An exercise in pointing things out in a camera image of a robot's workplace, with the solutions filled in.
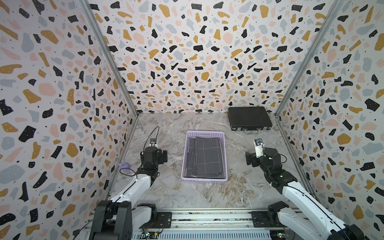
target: terrazzo wallpaper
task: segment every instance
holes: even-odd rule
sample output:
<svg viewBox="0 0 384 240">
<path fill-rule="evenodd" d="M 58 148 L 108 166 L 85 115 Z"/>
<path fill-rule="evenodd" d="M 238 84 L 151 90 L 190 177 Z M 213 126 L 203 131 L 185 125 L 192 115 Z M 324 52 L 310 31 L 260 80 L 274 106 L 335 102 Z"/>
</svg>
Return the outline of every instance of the terrazzo wallpaper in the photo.
<svg viewBox="0 0 384 240">
<path fill-rule="evenodd" d="M 89 3 L 139 113 L 271 113 L 333 0 Z"/>
<path fill-rule="evenodd" d="M 132 116 L 77 2 L 0 7 L 0 239 L 73 239 Z"/>
<path fill-rule="evenodd" d="M 345 1 L 279 116 L 320 202 L 375 240 L 384 231 L 383 4 Z"/>
</svg>

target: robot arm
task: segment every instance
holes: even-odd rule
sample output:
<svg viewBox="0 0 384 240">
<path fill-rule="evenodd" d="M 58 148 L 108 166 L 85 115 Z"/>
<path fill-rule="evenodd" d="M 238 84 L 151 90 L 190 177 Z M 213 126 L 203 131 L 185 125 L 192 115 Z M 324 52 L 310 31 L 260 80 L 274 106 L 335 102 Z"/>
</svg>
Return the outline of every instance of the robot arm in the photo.
<svg viewBox="0 0 384 240">
<path fill-rule="evenodd" d="M 157 178 L 159 164 L 167 162 L 167 151 L 157 148 L 156 139 L 140 153 L 141 166 L 136 171 L 136 179 L 108 201 L 100 201 L 96 206 L 89 240 L 130 240 L 132 233 L 149 222 L 151 226 L 157 218 L 154 204 L 139 204 L 140 196 Z"/>
<path fill-rule="evenodd" d="M 282 169 L 281 157 L 276 149 L 264 148 L 262 139 L 256 139 L 255 150 L 254 154 L 245 153 L 247 165 L 260 166 L 271 186 L 291 200 L 312 223 L 296 215 L 286 203 L 280 201 L 268 206 L 268 221 L 271 224 L 283 224 L 306 240 L 364 239 L 364 234 L 356 225 L 348 226 L 330 213 L 291 173 Z"/>
</svg>

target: dark gray cloth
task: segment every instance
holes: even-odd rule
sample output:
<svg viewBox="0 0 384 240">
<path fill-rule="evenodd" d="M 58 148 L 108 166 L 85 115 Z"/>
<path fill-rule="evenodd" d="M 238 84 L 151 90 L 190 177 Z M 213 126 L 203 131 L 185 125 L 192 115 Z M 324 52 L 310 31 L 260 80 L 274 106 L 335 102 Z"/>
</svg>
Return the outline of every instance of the dark gray cloth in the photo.
<svg viewBox="0 0 384 240">
<path fill-rule="evenodd" d="M 190 138 L 185 177 L 224 179 L 223 153 L 219 138 Z"/>
</svg>

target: purple basket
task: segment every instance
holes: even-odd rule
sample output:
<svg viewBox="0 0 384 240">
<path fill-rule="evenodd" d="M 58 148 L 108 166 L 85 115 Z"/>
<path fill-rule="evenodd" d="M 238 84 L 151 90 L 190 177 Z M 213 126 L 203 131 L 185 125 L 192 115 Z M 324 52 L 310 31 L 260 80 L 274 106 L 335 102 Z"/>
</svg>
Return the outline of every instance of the purple basket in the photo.
<svg viewBox="0 0 384 240">
<path fill-rule="evenodd" d="M 225 169 L 225 178 L 224 179 L 209 179 L 209 178 L 191 178 L 191 177 L 183 177 L 185 171 L 187 170 L 187 159 L 188 159 L 188 149 L 189 149 L 189 138 L 191 137 L 200 137 L 200 138 L 220 138 L 220 144 L 223 154 L 223 162 Z M 227 174 L 227 157 L 225 154 L 225 138 L 223 132 L 216 131 L 187 131 L 187 136 L 185 138 L 185 148 L 184 148 L 184 160 L 183 167 L 181 170 L 181 179 L 186 182 L 211 182 L 211 183 L 224 183 L 228 180 Z"/>
</svg>

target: gray marble surface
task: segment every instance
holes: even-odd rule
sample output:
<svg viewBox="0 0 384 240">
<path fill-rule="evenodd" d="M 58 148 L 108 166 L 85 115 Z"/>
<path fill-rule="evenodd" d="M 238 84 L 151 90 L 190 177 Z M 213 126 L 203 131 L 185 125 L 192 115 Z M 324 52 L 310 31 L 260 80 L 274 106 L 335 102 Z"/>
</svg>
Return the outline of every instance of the gray marble surface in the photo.
<svg viewBox="0 0 384 240">
<path fill-rule="evenodd" d="M 156 126 L 160 126 L 158 147 L 168 151 L 168 162 L 159 166 L 160 176 L 137 203 L 154 203 L 158 208 L 265 208 L 287 198 L 270 186 L 259 167 L 245 162 L 245 151 L 254 152 L 253 140 L 262 138 L 265 147 L 276 148 L 288 157 L 283 169 L 300 177 L 289 155 L 274 118 L 273 127 L 258 135 L 231 131 L 227 114 L 141 114 L 125 161 L 136 170 L 141 162 L 139 153 Z M 193 183 L 181 179 L 185 136 L 188 130 L 222 131 L 225 133 L 228 180 L 224 184 Z M 120 192 L 132 177 L 118 175 L 113 194 Z"/>
</svg>

